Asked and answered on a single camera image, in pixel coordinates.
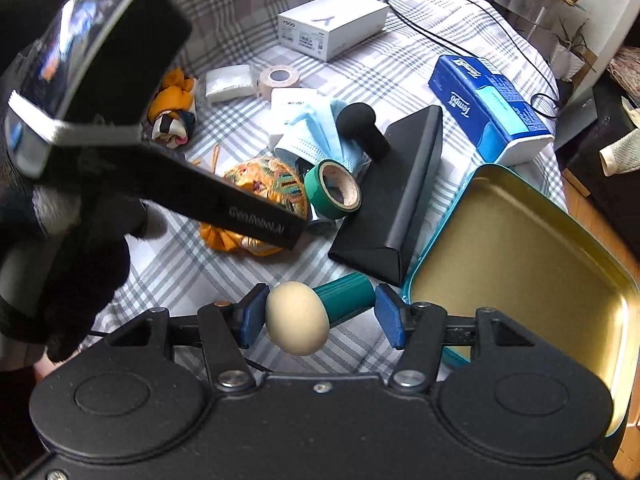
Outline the black gloved left hand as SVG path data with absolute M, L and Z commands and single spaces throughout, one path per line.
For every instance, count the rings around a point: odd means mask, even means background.
M 2 180 L 2 370 L 68 359 L 127 281 L 128 237 L 166 231 L 163 214 L 137 198 Z

